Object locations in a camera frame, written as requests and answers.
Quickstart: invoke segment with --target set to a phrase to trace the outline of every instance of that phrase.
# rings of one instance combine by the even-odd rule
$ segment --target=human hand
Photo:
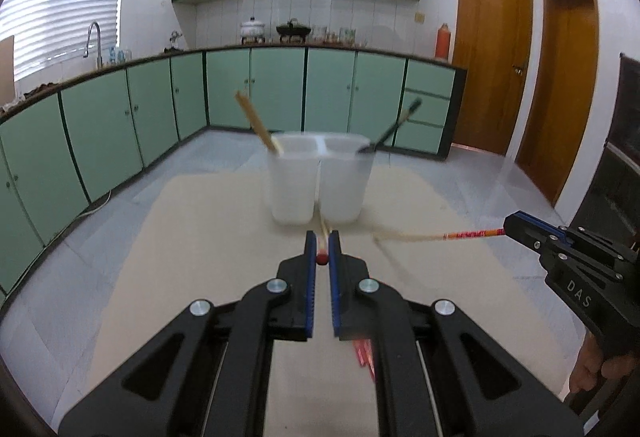
[[[601,372],[605,379],[621,379],[633,372],[637,364],[638,359],[632,353],[604,361],[595,336],[587,332],[574,369],[569,376],[569,391],[571,393],[581,390],[590,391],[598,382],[598,372]]]

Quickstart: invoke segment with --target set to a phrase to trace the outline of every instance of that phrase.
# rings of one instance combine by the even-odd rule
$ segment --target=drawer
[[[455,75],[448,67],[409,60],[404,88],[450,98]]]
[[[402,110],[408,109],[415,98],[422,100],[422,105],[411,116],[412,122],[430,123],[443,127],[447,121],[447,112],[449,112],[449,100],[426,96],[425,94],[417,94],[410,91],[404,91],[402,97]]]
[[[441,137],[442,128],[406,122],[398,130],[394,146],[437,154]]]

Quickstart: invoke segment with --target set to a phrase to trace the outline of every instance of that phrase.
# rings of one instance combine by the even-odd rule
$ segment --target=faucet
[[[94,28],[94,24],[95,24],[95,29],[98,32],[97,65],[98,65],[98,69],[102,69],[102,44],[100,43],[100,25],[95,20],[89,25],[89,32],[87,33],[87,36],[86,36],[86,46],[84,48],[84,55],[82,55],[82,58],[89,58],[89,40],[91,40],[91,30]]]

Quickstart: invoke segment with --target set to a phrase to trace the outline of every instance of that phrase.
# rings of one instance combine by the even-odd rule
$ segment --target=door frame
[[[460,8],[461,8],[461,0],[458,0],[458,8],[456,10],[456,28],[454,30],[454,44],[453,44],[453,53],[451,55],[451,63],[456,65],[456,48],[458,48],[458,23],[460,21]],[[502,156],[507,157],[507,154],[509,153],[509,147],[511,145],[511,141],[513,141],[513,136],[514,136],[514,132],[516,130],[516,126],[518,124],[518,117],[520,115],[520,109],[522,108],[522,100],[524,98],[524,91],[525,91],[525,87],[526,87],[526,83],[527,83],[527,78],[529,77],[529,64],[531,62],[531,47],[533,45],[533,33],[534,33],[534,20],[535,20],[535,11],[536,11],[536,7],[535,7],[535,1],[531,0],[531,14],[530,14],[530,21],[527,24],[528,27],[528,31],[529,31],[529,42],[527,45],[527,53],[525,56],[525,63],[524,63],[524,67],[523,67],[523,74],[522,74],[522,84],[520,87],[520,99],[519,99],[519,105],[518,105],[518,109],[515,112],[515,117],[514,117],[514,121],[513,121],[513,128],[511,129],[511,136],[509,138],[509,143],[507,144],[507,147],[504,150],[503,154],[499,154]],[[494,154],[495,152],[491,152],[488,150],[484,150],[482,148],[477,148],[475,146],[467,146],[467,145],[463,145],[463,144],[457,144],[457,146],[463,146],[464,148],[469,148],[472,150],[478,150],[479,152],[486,152],[488,154]]]
[[[536,73],[536,86],[534,88],[533,91],[533,98],[531,100],[531,105],[529,107],[529,112],[527,114],[527,124],[524,128],[524,132],[522,134],[522,138],[520,139],[520,144],[518,145],[518,152],[516,154],[516,158],[515,158],[515,162],[518,165],[518,167],[520,168],[520,161],[522,160],[522,149],[524,147],[525,144],[525,140],[527,139],[527,134],[529,133],[529,130],[532,127],[532,112],[535,109],[535,106],[537,104],[537,102],[540,100],[540,93],[538,92],[539,88],[540,88],[540,67],[542,65],[542,56],[543,56],[543,51],[545,49],[545,45],[546,45],[546,40],[547,40],[547,36],[549,34],[548,31],[548,1],[549,0],[543,0],[543,19],[542,19],[542,39],[540,41],[540,58],[538,59],[538,70]],[[600,62],[600,8],[598,6],[598,0],[593,0],[593,6],[594,6],[594,11],[595,11],[595,16],[596,16],[596,43],[597,43],[597,50],[596,50],[596,60],[595,60],[595,74],[593,75],[593,91],[591,91],[591,104],[593,104],[593,94],[595,93],[595,88],[596,88],[596,84],[598,81],[598,64]],[[584,130],[582,131],[582,138],[580,140],[580,146],[582,145],[582,140],[584,140],[584,133],[587,129],[587,125],[589,124],[589,117],[591,115],[591,105],[590,105],[590,110],[589,110],[589,114],[587,115],[587,122],[584,125]],[[558,192],[556,192],[556,195],[554,196],[553,200],[551,201],[551,205],[555,206],[556,203],[558,202],[558,199],[560,198],[560,195],[562,194],[562,191],[564,190],[564,187],[566,186],[566,182],[569,179],[569,175],[571,174],[571,171],[574,169],[574,165],[575,165],[575,159],[578,157],[578,152],[575,153],[575,157],[574,157],[574,162],[571,165],[571,168],[569,169],[569,172],[567,172],[566,177],[564,177],[562,186],[559,188]]]

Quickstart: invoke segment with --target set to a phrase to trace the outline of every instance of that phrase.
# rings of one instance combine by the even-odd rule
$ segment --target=metal screw cap
[[[189,311],[194,316],[204,316],[211,309],[211,304],[206,300],[196,300],[189,306]]]
[[[364,280],[360,280],[360,283],[358,284],[358,288],[360,288],[360,290],[362,292],[376,292],[378,289],[380,289],[380,284],[378,283],[377,280],[374,280],[373,278],[365,278]]]
[[[451,300],[438,300],[435,309],[438,314],[450,316],[456,311],[456,305]]]
[[[281,278],[272,278],[267,282],[267,290],[273,293],[280,293],[287,289],[287,282]]]

